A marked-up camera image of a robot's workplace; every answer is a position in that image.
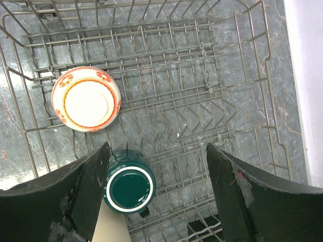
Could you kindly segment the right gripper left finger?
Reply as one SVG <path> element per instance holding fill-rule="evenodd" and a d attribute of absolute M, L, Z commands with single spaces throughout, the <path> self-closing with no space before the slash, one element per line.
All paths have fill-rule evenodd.
<path fill-rule="evenodd" d="M 104 143 L 48 174 L 1 190 L 1 241 L 91 241 L 109 159 Z"/>

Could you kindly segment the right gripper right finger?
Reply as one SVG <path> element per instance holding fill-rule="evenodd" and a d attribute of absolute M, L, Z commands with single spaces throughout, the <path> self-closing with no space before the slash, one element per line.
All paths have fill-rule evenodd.
<path fill-rule="evenodd" d="M 322 241 L 322 189 L 248 164 L 211 143 L 207 165 L 225 241 Z"/>

